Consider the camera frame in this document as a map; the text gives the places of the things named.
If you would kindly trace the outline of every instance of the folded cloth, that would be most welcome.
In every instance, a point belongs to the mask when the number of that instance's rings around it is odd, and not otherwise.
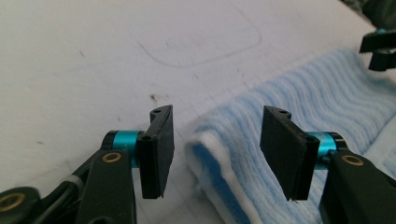
[[[396,166],[389,165],[395,147],[369,151],[376,149],[371,145],[379,135],[394,138],[394,132],[381,130],[395,117],[396,85],[369,75],[355,52],[339,49],[232,99],[198,122],[185,155],[226,223],[321,222],[318,204],[327,171],[315,171],[308,201],[285,200],[259,146],[264,105],[288,110],[306,132],[340,133],[353,152],[370,154],[388,174],[396,174]]]

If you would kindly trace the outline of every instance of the fabric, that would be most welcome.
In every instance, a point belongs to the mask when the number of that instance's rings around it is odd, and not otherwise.
[[[376,142],[379,136],[393,139],[395,128],[382,130],[396,123],[396,86],[369,75],[355,52],[339,49],[232,99],[198,122],[185,155],[226,223],[321,222],[318,204],[327,171],[315,171],[308,201],[286,201],[260,151],[264,105],[288,110],[306,132],[340,133],[353,152],[370,154],[388,174],[396,174],[395,147],[370,151],[386,145]]]

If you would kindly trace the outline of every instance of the black mechanical part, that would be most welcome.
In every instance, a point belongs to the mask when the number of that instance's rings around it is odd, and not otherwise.
[[[360,53],[372,52],[369,69],[383,72],[396,68],[396,30],[378,30],[363,37]]]
[[[162,106],[150,113],[150,126],[137,137],[142,194],[145,199],[163,196],[175,143],[172,106]]]
[[[21,187],[0,194],[0,223],[31,223],[43,211],[37,189]]]
[[[131,140],[129,146],[136,142],[132,149],[140,163],[143,198],[163,196],[166,187],[175,149],[172,109],[171,105],[154,109],[145,133],[131,131],[137,136],[123,139]],[[136,223],[133,155],[128,148],[113,148],[118,133],[107,133],[101,148],[47,197],[40,199],[33,188],[2,192],[0,223]]]
[[[286,110],[266,105],[260,147],[287,200],[306,200],[319,140],[303,132]]]
[[[389,68],[396,67],[396,51],[389,49],[379,49],[373,52],[369,69],[377,72],[387,71]]]
[[[374,52],[378,49],[396,49],[396,30],[377,31],[365,35],[359,53]]]
[[[319,206],[323,223],[396,223],[394,180],[350,151],[331,157]]]
[[[128,152],[111,150],[98,153],[92,161],[76,223],[135,224],[135,213]]]

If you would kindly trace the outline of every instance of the white table surface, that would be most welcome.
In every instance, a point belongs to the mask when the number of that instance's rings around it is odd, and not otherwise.
[[[146,130],[149,111],[172,104],[167,189],[141,199],[134,170],[138,221],[221,223],[182,154],[191,123],[373,30],[335,0],[3,1],[0,191],[45,196],[108,131]]]

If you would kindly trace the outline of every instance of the brass grommet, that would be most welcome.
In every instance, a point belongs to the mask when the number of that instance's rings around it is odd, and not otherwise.
[[[6,212],[17,207],[23,202],[23,199],[24,199],[24,194],[22,193],[12,193],[4,196],[3,198],[0,199],[0,212]],[[5,206],[1,205],[1,203],[4,203],[5,201],[8,200],[12,200],[13,202]]]
[[[121,154],[118,152],[110,152],[107,153],[104,157],[102,157],[102,161],[106,163],[118,161],[119,159],[121,159]]]
[[[341,157],[341,159],[343,159],[344,162],[349,163],[351,165],[361,166],[364,164],[364,162],[361,159],[350,155],[344,155],[343,157]]]

